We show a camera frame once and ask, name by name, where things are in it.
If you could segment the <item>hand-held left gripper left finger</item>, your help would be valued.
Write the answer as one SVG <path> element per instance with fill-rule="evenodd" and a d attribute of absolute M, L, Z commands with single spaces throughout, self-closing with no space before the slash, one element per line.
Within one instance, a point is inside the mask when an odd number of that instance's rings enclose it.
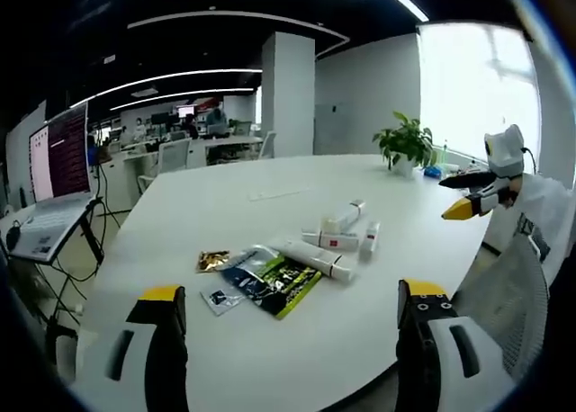
<path fill-rule="evenodd" d="M 149 288 L 79 336 L 71 390 L 88 411 L 187 411 L 185 336 L 185 288 Z"/>

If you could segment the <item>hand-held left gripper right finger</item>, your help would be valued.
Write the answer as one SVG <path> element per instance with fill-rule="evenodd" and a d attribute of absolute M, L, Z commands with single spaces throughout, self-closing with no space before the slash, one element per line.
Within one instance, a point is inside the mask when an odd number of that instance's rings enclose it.
<path fill-rule="evenodd" d="M 398 288 L 397 411 L 493 411 L 509 394 L 500 346 L 432 282 Z"/>

